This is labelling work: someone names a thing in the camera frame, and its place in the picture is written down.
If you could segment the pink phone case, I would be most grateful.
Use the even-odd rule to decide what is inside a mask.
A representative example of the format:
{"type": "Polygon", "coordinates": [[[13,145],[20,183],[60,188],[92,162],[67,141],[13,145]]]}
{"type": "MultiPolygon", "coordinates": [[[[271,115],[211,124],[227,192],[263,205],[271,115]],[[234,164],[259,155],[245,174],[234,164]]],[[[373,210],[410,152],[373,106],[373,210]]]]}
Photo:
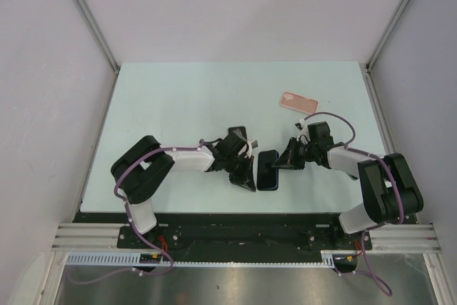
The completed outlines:
{"type": "Polygon", "coordinates": [[[291,92],[284,92],[281,96],[279,104],[286,109],[303,114],[315,114],[318,108],[317,100],[306,98],[305,96],[291,92]]]}

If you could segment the white-edged black smartphone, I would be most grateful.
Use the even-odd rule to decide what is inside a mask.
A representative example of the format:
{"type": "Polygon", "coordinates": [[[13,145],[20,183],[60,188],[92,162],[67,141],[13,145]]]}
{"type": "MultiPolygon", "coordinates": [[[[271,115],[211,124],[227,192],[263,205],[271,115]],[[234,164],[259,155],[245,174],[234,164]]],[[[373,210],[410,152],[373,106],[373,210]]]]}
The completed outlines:
{"type": "Polygon", "coordinates": [[[232,126],[228,128],[228,133],[236,132],[239,136],[242,136],[243,139],[247,140],[247,133],[245,126],[232,126]]]}

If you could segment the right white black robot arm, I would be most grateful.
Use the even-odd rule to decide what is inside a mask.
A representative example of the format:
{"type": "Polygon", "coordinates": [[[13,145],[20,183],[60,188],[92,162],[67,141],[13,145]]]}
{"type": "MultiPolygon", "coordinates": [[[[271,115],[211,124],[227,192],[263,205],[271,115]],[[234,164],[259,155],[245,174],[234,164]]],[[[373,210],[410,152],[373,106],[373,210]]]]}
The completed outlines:
{"type": "Polygon", "coordinates": [[[307,163],[342,171],[359,181],[362,202],[342,212],[329,231],[330,242],[345,249],[356,233],[384,224],[402,224],[424,208],[423,197],[404,155],[384,156],[336,143],[327,122],[309,124],[289,139],[285,151],[272,163],[275,169],[303,170],[307,163]]]}

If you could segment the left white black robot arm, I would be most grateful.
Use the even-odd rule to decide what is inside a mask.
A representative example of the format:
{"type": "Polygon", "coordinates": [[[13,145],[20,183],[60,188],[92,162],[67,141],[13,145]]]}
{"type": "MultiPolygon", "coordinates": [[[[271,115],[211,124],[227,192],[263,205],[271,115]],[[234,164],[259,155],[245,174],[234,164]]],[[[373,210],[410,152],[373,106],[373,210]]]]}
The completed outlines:
{"type": "Polygon", "coordinates": [[[152,197],[171,172],[225,171],[231,184],[256,190],[253,177],[253,150],[256,140],[248,140],[239,129],[214,141],[200,140],[196,146],[162,146],[152,135],[144,136],[111,167],[114,195],[122,200],[133,239],[144,248],[158,239],[158,221],[152,197]]]}

